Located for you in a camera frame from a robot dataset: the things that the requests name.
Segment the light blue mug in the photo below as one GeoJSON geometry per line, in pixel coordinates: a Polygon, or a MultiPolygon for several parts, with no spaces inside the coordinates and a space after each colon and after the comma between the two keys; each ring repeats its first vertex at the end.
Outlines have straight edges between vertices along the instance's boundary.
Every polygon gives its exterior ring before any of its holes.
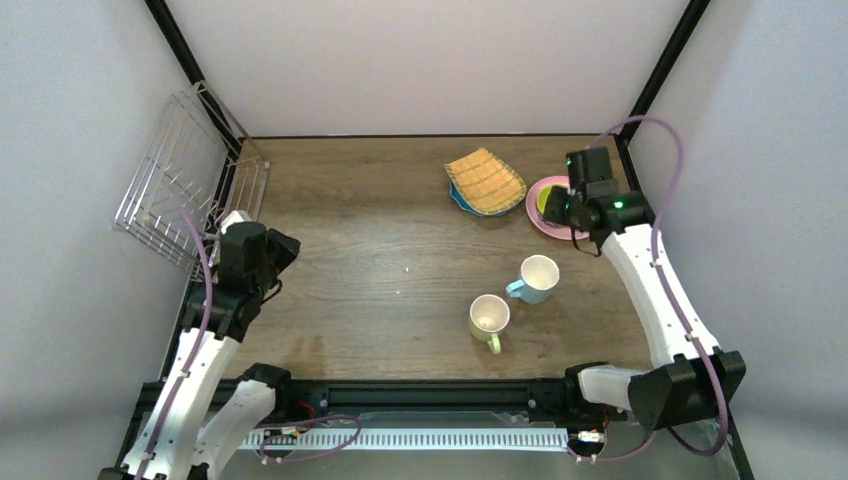
{"type": "Polygon", "coordinates": [[[525,258],[519,269],[519,277],[505,287],[510,298],[536,305],[544,302],[560,280],[558,265],[544,255],[525,258]]]}

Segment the metal wire dish rack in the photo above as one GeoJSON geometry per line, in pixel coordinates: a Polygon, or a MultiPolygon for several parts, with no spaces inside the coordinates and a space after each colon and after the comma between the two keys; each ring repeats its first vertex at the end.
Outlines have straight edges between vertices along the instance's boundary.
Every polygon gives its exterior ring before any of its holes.
{"type": "Polygon", "coordinates": [[[172,95],[114,218],[114,227],[202,279],[198,247],[208,264],[219,251],[226,217],[256,219],[270,162],[204,80],[172,95]]]}

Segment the bamboo pattern square plate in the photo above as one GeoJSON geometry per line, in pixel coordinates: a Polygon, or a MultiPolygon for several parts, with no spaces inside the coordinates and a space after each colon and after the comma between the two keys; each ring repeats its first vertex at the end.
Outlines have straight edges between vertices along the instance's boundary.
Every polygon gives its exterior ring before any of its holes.
{"type": "Polygon", "coordinates": [[[520,204],[528,187],[524,179],[486,148],[443,165],[462,198],[477,211],[494,214],[520,204]]]}

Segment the lime green bowl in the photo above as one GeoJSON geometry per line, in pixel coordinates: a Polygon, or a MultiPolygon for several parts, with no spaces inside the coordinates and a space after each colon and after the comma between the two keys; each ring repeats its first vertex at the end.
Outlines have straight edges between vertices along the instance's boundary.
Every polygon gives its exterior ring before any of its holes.
{"type": "Polygon", "coordinates": [[[543,220],[558,222],[564,216],[570,199],[570,189],[565,184],[550,184],[541,188],[536,197],[536,208],[543,220]]]}

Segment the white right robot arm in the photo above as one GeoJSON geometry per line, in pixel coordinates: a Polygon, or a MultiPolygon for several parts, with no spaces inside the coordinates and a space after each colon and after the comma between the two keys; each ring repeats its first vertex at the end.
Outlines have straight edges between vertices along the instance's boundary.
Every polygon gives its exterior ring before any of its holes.
{"type": "Polygon", "coordinates": [[[645,332],[646,372],[592,363],[567,370],[585,403],[632,413],[650,431],[714,419],[729,428],[728,404],[746,373],[688,300],[662,242],[656,215],[638,191],[623,192],[606,148],[566,156],[568,184],[553,187],[543,218],[588,233],[615,268],[645,332]]]}

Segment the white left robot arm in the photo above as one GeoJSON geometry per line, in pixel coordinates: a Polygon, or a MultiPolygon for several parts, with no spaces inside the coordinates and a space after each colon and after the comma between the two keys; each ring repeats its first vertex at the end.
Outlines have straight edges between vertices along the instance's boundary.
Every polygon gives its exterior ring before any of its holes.
{"type": "Polygon", "coordinates": [[[101,479],[217,479],[249,433],[285,408],[289,371],[256,363],[215,414],[209,412],[224,371],[281,273],[297,258],[299,240],[229,214],[219,261],[198,251],[203,284],[185,307],[176,359],[146,425],[116,467],[101,479]]]}

